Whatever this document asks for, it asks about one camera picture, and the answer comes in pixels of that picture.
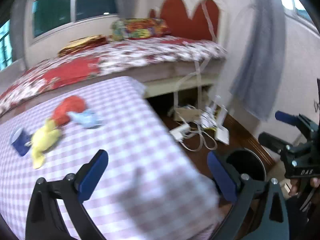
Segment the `person's right hand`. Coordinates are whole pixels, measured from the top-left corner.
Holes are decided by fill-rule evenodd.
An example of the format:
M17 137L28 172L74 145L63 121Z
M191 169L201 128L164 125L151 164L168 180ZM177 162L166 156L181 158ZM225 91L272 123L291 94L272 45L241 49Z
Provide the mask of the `person's right hand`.
M300 191L303 191L306 186L303 185L303 182L300 179L291 179L290 180L291 189L289 191L289 196L295 196ZM313 188L319 187L319 178L311 178L310 179L310 186Z

